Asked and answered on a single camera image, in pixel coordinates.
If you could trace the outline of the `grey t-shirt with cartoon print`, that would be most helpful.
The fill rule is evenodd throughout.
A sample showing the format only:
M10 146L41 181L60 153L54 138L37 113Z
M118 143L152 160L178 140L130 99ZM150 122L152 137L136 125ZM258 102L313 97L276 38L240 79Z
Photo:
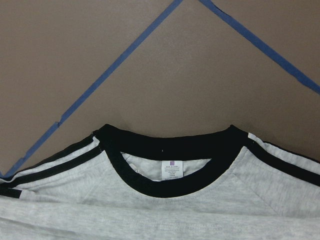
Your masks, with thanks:
M3 240L317 240L320 164L230 126L106 124L0 180Z

